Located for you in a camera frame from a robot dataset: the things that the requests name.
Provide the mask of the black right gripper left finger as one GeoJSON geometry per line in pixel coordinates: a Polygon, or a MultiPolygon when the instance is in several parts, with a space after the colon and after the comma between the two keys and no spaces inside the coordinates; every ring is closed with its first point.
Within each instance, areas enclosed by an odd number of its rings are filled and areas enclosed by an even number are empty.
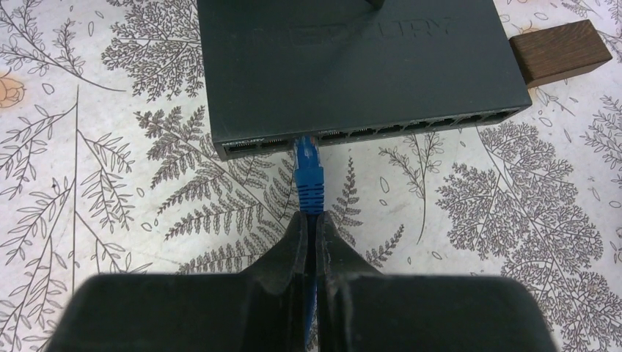
{"type": "Polygon", "coordinates": [[[236,274],[101,274],[70,300],[49,351],[303,351],[307,217],[236,274]]]}

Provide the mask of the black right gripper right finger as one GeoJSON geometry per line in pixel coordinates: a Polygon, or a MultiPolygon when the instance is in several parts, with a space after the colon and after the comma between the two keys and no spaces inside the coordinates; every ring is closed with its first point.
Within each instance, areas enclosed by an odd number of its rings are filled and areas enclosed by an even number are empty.
{"type": "Polygon", "coordinates": [[[382,274],[337,233],[315,234],[320,351],[554,351],[527,289],[501,276],[382,274]]]}

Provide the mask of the black network switch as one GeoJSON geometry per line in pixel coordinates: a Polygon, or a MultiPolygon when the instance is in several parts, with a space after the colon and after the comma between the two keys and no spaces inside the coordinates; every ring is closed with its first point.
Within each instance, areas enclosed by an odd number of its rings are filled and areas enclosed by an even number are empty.
{"type": "Polygon", "coordinates": [[[227,161],[495,124],[532,101],[492,1],[199,1],[227,161]]]}

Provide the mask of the floral table mat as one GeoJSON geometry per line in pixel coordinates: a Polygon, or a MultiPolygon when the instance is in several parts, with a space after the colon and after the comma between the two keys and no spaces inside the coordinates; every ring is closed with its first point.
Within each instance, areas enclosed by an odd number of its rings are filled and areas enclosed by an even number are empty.
{"type": "MultiPolygon", "coordinates": [[[[326,209],[385,273],[495,275],[561,351],[621,349],[621,3],[497,1],[508,36],[589,20],[612,55],[498,125],[324,147],[326,209]]],[[[220,161],[195,1],[1,3],[1,349],[44,351],[89,276],[240,271],[282,236],[293,154],[220,161]]]]}

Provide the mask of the reddish brown wooden block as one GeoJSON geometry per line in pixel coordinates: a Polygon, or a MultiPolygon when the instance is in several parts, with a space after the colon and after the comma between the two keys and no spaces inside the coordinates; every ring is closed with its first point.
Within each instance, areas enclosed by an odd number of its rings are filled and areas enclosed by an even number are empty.
{"type": "Polygon", "coordinates": [[[516,35],[509,44],[528,88],[580,76],[612,60],[589,20],[516,35]]]}

